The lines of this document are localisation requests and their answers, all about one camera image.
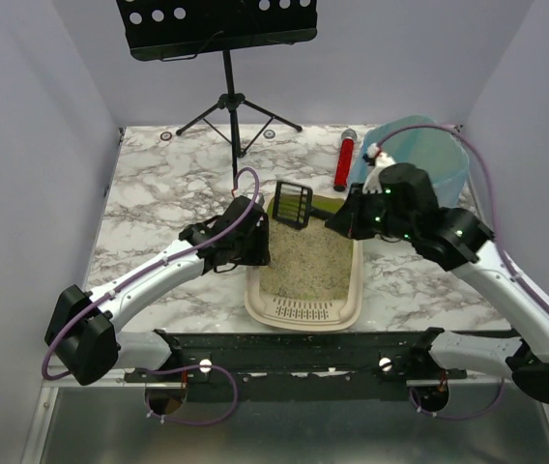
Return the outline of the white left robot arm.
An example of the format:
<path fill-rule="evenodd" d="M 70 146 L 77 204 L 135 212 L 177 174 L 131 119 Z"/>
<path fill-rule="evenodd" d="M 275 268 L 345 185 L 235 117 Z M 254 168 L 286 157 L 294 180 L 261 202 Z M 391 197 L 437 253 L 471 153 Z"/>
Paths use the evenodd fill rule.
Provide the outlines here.
<path fill-rule="evenodd" d="M 176 287 L 224 266 L 265 266 L 268 217 L 264 199 L 235 198 L 221 215 L 187 226 L 167 248 L 126 275 L 86 292 L 59 295 L 44 341 L 68 375 L 91 385 L 112 369 L 156 371 L 174 364 L 162 330 L 130 333 L 141 310 Z"/>

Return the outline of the black litter scoop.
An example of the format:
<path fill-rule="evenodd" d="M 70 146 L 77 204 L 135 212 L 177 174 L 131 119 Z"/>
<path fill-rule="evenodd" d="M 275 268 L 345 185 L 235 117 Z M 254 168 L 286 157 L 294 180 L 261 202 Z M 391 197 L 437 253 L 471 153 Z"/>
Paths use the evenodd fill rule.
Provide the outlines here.
<path fill-rule="evenodd" d="M 272 217 L 295 230 L 305 229 L 311 218 L 329 220 L 334 213 L 312 205 L 313 190 L 287 181 L 277 181 L 272 202 Z"/>

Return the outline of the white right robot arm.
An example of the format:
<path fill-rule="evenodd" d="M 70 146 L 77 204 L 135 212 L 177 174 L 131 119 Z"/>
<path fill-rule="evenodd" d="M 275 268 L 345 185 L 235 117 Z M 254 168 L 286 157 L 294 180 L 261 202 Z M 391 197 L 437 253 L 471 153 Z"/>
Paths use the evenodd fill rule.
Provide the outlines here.
<path fill-rule="evenodd" d="M 428 329 L 421 344 L 444 370 L 472 370 L 512 381 L 549 404 L 549 298 L 507 264 L 492 230 L 462 208 L 440 206 L 428 174 L 410 163 L 383 169 L 379 189 L 351 185 L 343 206 L 326 222 L 351 240 L 401 239 L 417 254 L 478 291 L 515 330 L 510 338 Z"/>

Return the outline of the bin with blue bag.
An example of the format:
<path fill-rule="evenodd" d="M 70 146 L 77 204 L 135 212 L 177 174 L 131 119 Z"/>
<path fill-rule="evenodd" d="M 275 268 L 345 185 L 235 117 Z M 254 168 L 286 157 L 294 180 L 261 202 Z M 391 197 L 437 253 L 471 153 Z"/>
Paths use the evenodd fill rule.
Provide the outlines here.
<path fill-rule="evenodd" d="M 424 124 L 434 125 L 435 121 L 427 116 L 413 115 L 369 130 L 350 169 L 348 183 L 365 181 L 369 167 L 362 156 L 371 144 L 401 128 Z M 425 170 L 441 206 L 457 205 L 468 177 L 469 156 L 453 136 L 440 130 L 406 130 L 390 138 L 382 147 L 395 162 L 409 162 Z"/>

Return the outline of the red microphone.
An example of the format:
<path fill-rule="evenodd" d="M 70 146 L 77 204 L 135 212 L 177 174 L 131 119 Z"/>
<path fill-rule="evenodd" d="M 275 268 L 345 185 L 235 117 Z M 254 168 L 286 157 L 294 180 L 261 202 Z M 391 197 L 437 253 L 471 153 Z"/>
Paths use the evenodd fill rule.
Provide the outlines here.
<path fill-rule="evenodd" d="M 341 134 L 337 165 L 332 183 L 335 191 L 341 192 L 347 188 L 347 179 L 357 138 L 357 133 L 353 129 L 346 129 Z"/>

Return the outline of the beige green litter box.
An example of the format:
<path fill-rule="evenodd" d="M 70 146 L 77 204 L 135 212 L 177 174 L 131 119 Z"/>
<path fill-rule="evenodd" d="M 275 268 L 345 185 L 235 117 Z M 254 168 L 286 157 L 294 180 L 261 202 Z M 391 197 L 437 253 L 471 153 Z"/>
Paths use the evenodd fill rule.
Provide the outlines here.
<path fill-rule="evenodd" d="M 363 245 L 313 218 L 303 230 L 269 219 L 267 266 L 246 272 L 245 305 L 256 321 L 291 331 L 336 332 L 361 314 Z"/>

